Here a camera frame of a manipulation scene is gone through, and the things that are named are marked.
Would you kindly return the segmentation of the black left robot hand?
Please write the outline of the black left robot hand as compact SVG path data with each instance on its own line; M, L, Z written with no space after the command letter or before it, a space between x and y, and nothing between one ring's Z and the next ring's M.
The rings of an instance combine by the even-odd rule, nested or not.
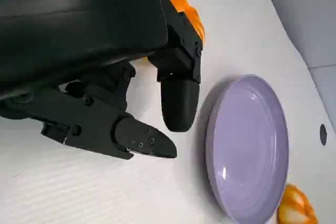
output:
M193 125L205 30L187 0L1 0L1 117L43 123L61 144L129 160L176 158L173 141L127 112L146 58L166 127Z

